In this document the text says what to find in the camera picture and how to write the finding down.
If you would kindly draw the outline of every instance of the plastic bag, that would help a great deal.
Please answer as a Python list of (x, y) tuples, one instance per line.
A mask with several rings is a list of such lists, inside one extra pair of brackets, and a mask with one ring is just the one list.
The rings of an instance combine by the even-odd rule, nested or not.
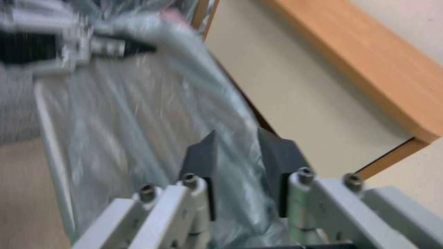
[(75, 241), (114, 198), (177, 180), (186, 148), (218, 133), (215, 248), (288, 241), (262, 185), (257, 122), (202, 40), (168, 14), (130, 12), (102, 23), (156, 54), (95, 58), (37, 80), (35, 96), (65, 230)]

